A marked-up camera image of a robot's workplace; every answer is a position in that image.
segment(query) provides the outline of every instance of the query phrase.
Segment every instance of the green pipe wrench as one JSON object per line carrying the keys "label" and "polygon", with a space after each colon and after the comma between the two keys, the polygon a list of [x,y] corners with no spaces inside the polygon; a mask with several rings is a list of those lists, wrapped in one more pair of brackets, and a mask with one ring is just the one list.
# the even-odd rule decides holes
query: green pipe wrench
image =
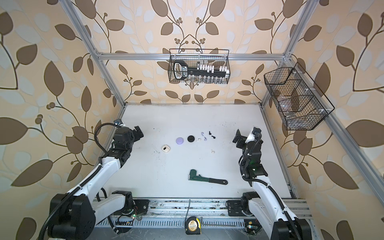
{"label": "green pipe wrench", "polygon": [[195,169],[191,169],[191,171],[189,172],[188,180],[201,181],[201,182],[212,182],[212,183],[218,183],[218,184],[223,184],[223,185],[228,184],[228,181],[224,180],[224,179],[202,177],[200,174],[197,176],[197,171]]}

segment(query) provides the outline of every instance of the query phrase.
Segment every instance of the black wire basket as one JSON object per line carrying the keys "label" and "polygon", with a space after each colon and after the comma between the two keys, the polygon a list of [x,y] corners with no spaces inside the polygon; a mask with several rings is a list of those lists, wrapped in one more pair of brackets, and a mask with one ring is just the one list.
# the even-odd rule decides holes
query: black wire basket
{"label": "black wire basket", "polygon": [[[282,67],[264,74],[265,85],[287,130],[313,130],[334,110],[332,102],[310,75],[313,86],[305,83],[302,70],[296,63],[293,68]],[[314,91],[325,97],[331,107],[324,106]]]}
{"label": "black wire basket", "polygon": [[169,82],[228,84],[231,75],[228,54],[229,50],[224,49],[172,48],[169,50]]}

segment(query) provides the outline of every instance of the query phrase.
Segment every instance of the black tool handle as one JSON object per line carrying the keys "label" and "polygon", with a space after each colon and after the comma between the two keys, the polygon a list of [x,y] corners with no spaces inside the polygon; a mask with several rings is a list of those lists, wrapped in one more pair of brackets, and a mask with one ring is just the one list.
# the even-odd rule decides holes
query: black tool handle
{"label": "black tool handle", "polygon": [[218,184],[223,184],[223,185],[227,185],[227,184],[228,184],[228,181],[227,181],[227,180],[224,180],[224,179],[215,179],[215,178],[209,178],[208,182],[218,183]]}

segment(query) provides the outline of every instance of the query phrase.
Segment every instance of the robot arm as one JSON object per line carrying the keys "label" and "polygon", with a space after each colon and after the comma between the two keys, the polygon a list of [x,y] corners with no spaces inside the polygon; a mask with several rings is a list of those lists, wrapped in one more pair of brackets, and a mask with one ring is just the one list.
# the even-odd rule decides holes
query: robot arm
{"label": "robot arm", "polygon": [[254,215],[270,239],[311,240],[311,229],[307,221],[298,219],[287,207],[273,189],[267,172],[260,164],[263,143],[261,130],[254,127],[248,137],[241,136],[237,130],[233,142],[243,150],[239,161],[242,178],[255,190],[243,194],[243,213],[247,216]]}
{"label": "robot arm", "polygon": [[118,119],[115,124],[104,123],[95,129],[96,143],[96,133],[105,125],[118,128],[112,147],[109,151],[102,148],[104,156],[84,180],[66,194],[56,194],[52,198],[50,214],[40,230],[39,240],[43,239],[46,229],[51,238],[84,240],[91,234],[94,226],[111,213],[120,209],[133,209],[132,194],[127,191],[115,191],[104,200],[93,202],[102,186],[130,157],[133,143],[144,137],[138,126],[131,130]]}

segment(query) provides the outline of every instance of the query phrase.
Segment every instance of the leaf wallpaper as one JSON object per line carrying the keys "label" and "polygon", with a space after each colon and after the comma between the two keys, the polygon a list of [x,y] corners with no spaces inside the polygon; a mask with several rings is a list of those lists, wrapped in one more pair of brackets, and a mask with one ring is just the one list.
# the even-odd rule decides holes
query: leaf wallpaper
{"label": "leaf wallpaper", "polygon": [[265,109],[322,239],[381,239],[384,209],[326,123],[312,131],[287,131],[275,105]]}
{"label": "leaf wallpaper", "polygon": [[[381,174],[383,11],[382,1],[320,0],[292,55]],[[266,112],[323,239],[381,239],[384,209],[326,123],[312,131],[287,131],[271,99]]]}
{"label": "leaf wallpaper", "polygon": [[293,56],[331,99],[337,117],[381,175],[383,41],[382,1],[320,2]]}
{"label": "leaf wallpaper", "polygon": [[120,106],[57,1],[0,1],[0,35],[2,238],[35,239],[51,198],[93,169],[93,131]]}
{"label": "leaf wallpaper", "polygon": [[228,84],[183,81],[170,83],[168,62],[110,60],[107,68],[129,104],[258,103],[266,87],[263,75],[276,68],[273,61],[232,61]]}
{"label": "leaf wallpaper", "polygon": [[108,53],[161,53],[163,48],[283,53],[306,3],[304,0],[72,2],[98,51]]}

